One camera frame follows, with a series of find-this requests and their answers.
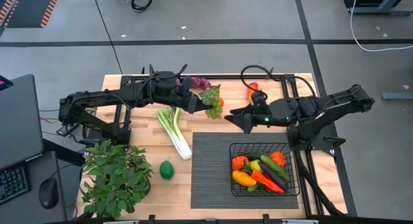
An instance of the white cable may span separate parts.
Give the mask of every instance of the white cable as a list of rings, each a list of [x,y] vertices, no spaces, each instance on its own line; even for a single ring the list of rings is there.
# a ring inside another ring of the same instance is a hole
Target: white cable
[[[350,14],[350,28],[351,28],[351,34],[353,35],[354,40],[356,41],[357,45],[367,51],[367,52],[382,52],[382,51],[386,51],[386,50],[404,50],[404,49],[409,49],[409,48],[413,48],[413,46],[405,46],[405,47],[399,47],[399,48],[386,48],[386,49],[379,49],[379,50],[369,50],[364,48],[363,46],[360,45],[359,41],[357,41],[356,36],[354,35],[354,30],[353,30],[353,12],[354,12],[354,8],[356,7],[356,0],[354,0],[354,4],[353,4],[353,8],[351,9],[351,14]]]

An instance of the keyboard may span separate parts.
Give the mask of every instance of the keyboard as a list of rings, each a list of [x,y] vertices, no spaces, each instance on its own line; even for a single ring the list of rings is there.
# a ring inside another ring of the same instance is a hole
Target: keyboard
[[[29,191],[25,164],[0,171],[0,205]]]

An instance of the desk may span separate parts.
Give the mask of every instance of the desk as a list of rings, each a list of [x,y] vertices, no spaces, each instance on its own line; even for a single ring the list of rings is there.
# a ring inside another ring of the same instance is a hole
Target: desk
[[[28,176],[32,190],[16,199],[0,206],[1,223],[50,223],[66,221],[65,199],[60,180],[60,173],[56,172],[57,191],[59,202],[50,209],[44,209],[39,201],[40,184],[59,169],[55,152],[47,152],[42,156],[27,162]]]
[[[312,74],[297,74],[304,77],[315,88]],[[213,85],[221,84],[221,97],[225,101],[223,116],[229,114],[233,108],[247,105],[247,88],[239,79],[214,79],[210,80]],[[257,82],[260,89],[268,94],[268,100],[272,101],[283,97],[281,84],[270,79],[250,79],[247,83]],[[118,89],[121,76],[105,76],[102,89]],[[310,89],[302,81],[297,82],[300,96],[311,95]],[[142,202],[135,206],[136,212],[128,214],[122,212],[121,219],[148,219],[150,214],[156,215],[156,219],[261,219],[263,214],[269,214],[270,218],[305,218],[303,198],[299,195],[298,209],[191,209],[191,171],[192,161],[183,161],[176,153],[168,135],[163,130],[156,118],[156,112],[162,105],[148,105],[145,108],[135,108],[131,111],[132,133],[130,144],[139,148],[146,148],[146,158],[152,165],[155,175],[150,180],[151,191]],[[99,107],[97,117],[103,121],[111,122],[114,119],[115,106]],[[186,141],[192,147],[193,132],[241,132],[241,129],[224,119],[209,120],[204,112],[188,114],[183,112],[179,119],[179,126]],[[285,132],[282,127],[256,127],[253,132]],[[316,176],[320,187],[335,206],[342,212],[346,212],[345,201],[341,191],[341,185],[336,170],[334,159],[322,151],[312,153]],[[175,168],[175,176],[167,181],[159,175],[159,166],[164,160],[169,160]],[[81,188],[84,181],[91,183],[88,176],[84,175],[81,180]],[[312,189],[307,185],[312,213],[316,214],[316,203]],[[82,213],[85,204],[79,192],[77,207]]]

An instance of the potted plant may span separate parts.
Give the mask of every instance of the potted plant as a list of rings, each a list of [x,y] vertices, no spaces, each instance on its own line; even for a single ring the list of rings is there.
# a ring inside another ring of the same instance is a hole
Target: potted plant
[[[153,172],[143,154],[146,150],[131,146],[130,152],[125,152],[124,147],[106,140],[86,148],[91,154],[83,172],[95,178],[90,177],[92,185],[84,183],[86,192],[81,190],[83,202],[90,203],[84,212],[117,219],[122,210],[133,213],[134,205],[149,193]]]

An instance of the computer mouse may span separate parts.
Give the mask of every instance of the computer mouse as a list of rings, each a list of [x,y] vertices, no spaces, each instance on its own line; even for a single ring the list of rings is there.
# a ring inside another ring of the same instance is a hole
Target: computer mouse
[[[57,205],[59,193],[57,192],[57,181],[55,178],[48,178],[40,184],[39,201],[45,209],[51,209]]]

